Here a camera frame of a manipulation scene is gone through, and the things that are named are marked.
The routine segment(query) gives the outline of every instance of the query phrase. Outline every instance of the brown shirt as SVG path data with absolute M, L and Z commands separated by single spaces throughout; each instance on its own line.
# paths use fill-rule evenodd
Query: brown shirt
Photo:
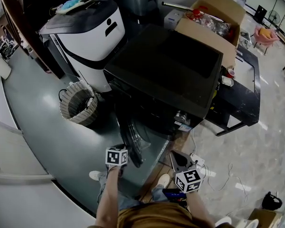
M 118 228 L 208 228 L 205 222 L 193 219 L 191 214 L 176 203 L 156 202 L 120 211 Z M 219 228 L 232 228 L 222 224 Z

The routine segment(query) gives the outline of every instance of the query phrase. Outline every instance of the metal pipe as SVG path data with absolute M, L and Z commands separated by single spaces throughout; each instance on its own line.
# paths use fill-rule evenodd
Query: metal pipe
M 186 10 L 186 11 L 191 11 L 192 12 L 194 10 L 192 8 L 189 8 L 189 7 L 186 7 L 186 6 L 182 6 L 182 5 L 178 5 L 178 4 L 174 4 L 174 3 L 167 3 L 167 2 L 161 2 L 161 3 L 162 3 L 163 6 L 173 7 L 173 8 L 177 8 L 177 9 Z M 219 19 L 218 17 L 212 16 L 212 15 L 204 13 L 202 11 L 200 11 L 200 13 L 203 14 L 203 15 L 206 14 L 210 18 L 213 18 L 213 19 L 215 19 L 217 21 L 220 21 L 220 22 L 224 23 L 224 21 Z

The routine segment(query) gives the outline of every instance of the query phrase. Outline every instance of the shoe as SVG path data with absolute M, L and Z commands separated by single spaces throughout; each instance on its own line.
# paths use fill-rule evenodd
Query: shoe
M 89 177 L 95 181 L 98 181 L 99 180 L 99 174 L 100 174 L 100 171 L 91 171 L 89 173 Z
M 166 188 L 168 186 L 170 182 L 170 176 L 168 174 L 163 174 L 159 180 L 158 180 L 158 183 L 157 183 L 157 186 L 158 185 L 162 185 L 163 188 Z

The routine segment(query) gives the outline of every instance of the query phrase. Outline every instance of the white container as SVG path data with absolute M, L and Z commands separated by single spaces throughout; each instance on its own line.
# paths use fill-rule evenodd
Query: white container
M 0 54 L 0 76 L 7 79 L 10 76 L 11 68 Z

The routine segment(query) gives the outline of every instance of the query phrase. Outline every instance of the tile floor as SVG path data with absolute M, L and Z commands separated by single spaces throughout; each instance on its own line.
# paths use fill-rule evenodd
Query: tile floor
M 241 27 L 252 35 L 256 24 L 246 15 Z M 285 210 L 285 175 L 281 174 L 285 143 L 285 75 L 282 71 L 285 46 L 280 41 L 275 42 L 265 56 L 262 46 L 252 46 L 249 50 L 258 57 L 261 74 L 259 124 L 216 137 L 212 131 L 218 133 L 221 129 L 203 121 L 194 133 L 197 155 L 211 170 L 211 186 L 206 179 L 200 194 L 212 214 L 231 213 L 231 216 L 247 218 L 253 208 L 261 206 L 269 191 L 278 191 L 283 201 L 279 210 Z M 188 137 L 183 151 L 190 153 L 193 149 L 192 139 Z M 230 163 L 233 164 L 231 177 L 222 188 L 228 179 Z

